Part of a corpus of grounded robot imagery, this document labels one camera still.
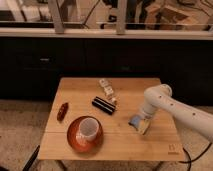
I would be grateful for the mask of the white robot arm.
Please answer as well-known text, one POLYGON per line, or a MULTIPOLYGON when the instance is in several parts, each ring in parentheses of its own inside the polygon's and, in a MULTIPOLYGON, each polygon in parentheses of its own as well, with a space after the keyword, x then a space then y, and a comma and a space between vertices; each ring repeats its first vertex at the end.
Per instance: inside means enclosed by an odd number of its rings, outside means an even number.
POLYGON ((172 89, 167 84, 152 86, 144 91, 140 117, 151 119, 158 109, 167 111, 213 143, 213 115, 173 99, 172 89))

